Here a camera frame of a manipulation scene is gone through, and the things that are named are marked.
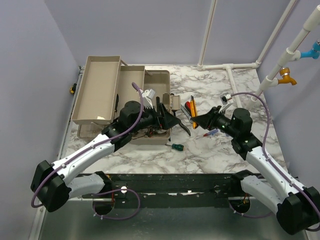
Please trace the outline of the yellow utility knife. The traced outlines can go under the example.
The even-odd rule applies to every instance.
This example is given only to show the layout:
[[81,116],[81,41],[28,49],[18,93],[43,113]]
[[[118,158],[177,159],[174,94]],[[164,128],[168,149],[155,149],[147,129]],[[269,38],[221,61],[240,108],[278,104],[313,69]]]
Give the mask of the yellow utility knife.
[[[191,119],[193,120],[194,117],[198,116],[196,102],[193,95],[190,96],[190,111],[191,111]],[[198,124],[195,121],[193,121],[192,127],[193,129],[196,129],[198,127]]]

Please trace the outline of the orange black pliers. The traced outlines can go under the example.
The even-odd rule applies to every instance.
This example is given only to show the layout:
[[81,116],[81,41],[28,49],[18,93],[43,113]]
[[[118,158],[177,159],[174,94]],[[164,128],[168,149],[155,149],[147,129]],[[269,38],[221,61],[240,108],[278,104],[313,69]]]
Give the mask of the orange black pliers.
[[152,138],[156,135],[157,131],[154,128],[148,128],[147,131],[145,132],[145,136],[147,138]]

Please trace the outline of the red black utility tool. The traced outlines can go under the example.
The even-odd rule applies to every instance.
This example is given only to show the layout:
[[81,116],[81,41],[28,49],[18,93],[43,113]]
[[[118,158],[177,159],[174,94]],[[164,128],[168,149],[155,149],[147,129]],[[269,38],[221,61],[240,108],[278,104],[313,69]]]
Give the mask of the red black utility tool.
[[191,114],[191,104],[189,101],[187,101],[185,104],[184,104],[184,107],[186,108],[186,110],[189,112],[189,114]]

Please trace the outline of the beige plastic tool box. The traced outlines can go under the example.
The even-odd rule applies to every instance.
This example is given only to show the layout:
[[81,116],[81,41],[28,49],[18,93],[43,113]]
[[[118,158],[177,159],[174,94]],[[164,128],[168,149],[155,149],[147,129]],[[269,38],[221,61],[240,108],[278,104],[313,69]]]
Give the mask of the beige plastic tool box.
[[152,89],[157,101],[173,113],[180,110],[181,98],[171,92],[170,72],[147,69],[143,65],[126,65],[120,56],[88,56],[77,86],[71,120],[78,126],[77,136],[87,142],[120,115],[128,101],[139,101],[132,83],[142,90]]

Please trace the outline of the large black-handled claw hammer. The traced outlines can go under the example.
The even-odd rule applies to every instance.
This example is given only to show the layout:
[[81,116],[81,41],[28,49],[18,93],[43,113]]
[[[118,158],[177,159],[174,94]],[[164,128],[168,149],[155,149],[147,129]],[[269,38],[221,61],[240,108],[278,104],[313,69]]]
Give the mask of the large black-handled claw hammer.
[[160,110],[160,97],[156,97],[156,111],[158,112]]

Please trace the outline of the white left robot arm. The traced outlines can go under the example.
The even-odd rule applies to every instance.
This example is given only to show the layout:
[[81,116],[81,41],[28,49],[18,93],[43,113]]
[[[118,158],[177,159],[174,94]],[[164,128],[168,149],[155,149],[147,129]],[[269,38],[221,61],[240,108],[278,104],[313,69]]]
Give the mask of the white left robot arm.
[[146,108],[137,101],[128,101],[119,116],[87,145],[53,163],[43,160],[36,166],[30,189],[32,198],[39,199],[40,204],[32,202],[31,206],[45,207],[48,212],[54,212],[70,198],[87,194],[107,197],[111,185],[103,173],[85,177],[79,174],[127,145],[138,131],[167,131],[180,123],[181,120],[161,102],[157,103],[156,108]]

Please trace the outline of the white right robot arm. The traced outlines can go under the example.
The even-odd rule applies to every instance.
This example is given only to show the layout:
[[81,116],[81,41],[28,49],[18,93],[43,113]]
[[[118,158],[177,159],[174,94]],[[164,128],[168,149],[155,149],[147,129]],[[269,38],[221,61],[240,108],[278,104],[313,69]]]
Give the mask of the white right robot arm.
[[230,183],[234,195],[247,193],[259,200],[290,235],[313,231],[311,227],[320,222],[319,192],[314,187],[305,187],[267,153],[252,133],[253,120],[248,110],[236,108],[232,117],[227,118],[217,106],[192,120],[205,130],[219,129],[229,135],[233,150],[267,180],[264,183],[249,171],[239,172]]

